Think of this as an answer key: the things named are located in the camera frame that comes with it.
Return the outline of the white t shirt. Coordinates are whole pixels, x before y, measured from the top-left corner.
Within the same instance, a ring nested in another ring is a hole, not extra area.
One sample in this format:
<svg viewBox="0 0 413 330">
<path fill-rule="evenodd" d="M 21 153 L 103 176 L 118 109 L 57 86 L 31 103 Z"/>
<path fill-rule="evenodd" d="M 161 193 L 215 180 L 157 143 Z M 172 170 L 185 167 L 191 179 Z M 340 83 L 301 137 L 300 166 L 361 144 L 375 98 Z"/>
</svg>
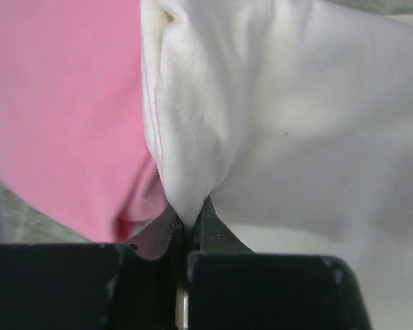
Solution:
<svg viewBox="0 0 413 330">
<path fill-rule="evenodd" d="M 413 14 L 329 1 L 142 1 L 147 144 L 194 224 L 333 254 L 375 329 L 413 329 Z"/>
</svg>

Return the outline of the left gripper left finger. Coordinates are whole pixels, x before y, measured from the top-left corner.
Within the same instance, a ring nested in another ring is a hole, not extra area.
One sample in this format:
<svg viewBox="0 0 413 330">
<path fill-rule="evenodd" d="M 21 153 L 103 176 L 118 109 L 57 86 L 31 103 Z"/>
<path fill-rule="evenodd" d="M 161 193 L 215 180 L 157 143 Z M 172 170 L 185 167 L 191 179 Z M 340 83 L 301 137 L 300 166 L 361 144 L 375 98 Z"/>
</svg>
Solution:
<svg viewBox="0 0 413 330">
<path fill-rule="evenodd" d="M 0 329 L 175 329 L 183 227 L 126 243 L 1 244 Z"/>
</svg>

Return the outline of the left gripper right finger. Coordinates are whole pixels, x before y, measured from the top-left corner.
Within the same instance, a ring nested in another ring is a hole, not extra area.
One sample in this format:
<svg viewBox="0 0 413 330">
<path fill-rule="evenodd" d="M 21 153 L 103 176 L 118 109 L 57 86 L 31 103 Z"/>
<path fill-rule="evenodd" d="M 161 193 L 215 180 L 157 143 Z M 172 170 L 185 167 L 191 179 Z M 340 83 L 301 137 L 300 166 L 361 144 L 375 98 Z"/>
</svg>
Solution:
<svg viewBox="0 0 413 330">
<path fill-rule="evenodd" d="M 354 272 L 340 258 L 258 254 L 204 202 L 187 257 L 190 329 L 370 329 Z"/>
</svg>

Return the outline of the folded pink t shirt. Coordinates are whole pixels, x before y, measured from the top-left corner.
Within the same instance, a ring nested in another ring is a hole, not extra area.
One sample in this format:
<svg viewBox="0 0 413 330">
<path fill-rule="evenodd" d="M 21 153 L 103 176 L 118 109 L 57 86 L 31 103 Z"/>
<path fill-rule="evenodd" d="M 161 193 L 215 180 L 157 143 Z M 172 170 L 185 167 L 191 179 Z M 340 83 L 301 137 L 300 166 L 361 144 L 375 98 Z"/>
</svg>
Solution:
<svg viewBox="0 0 413 330">
<path fill-rule="evenodd" d="M 164 210 L 138 1 L 0 1 L 0 182 L 98 242 Z"/>
</svg>

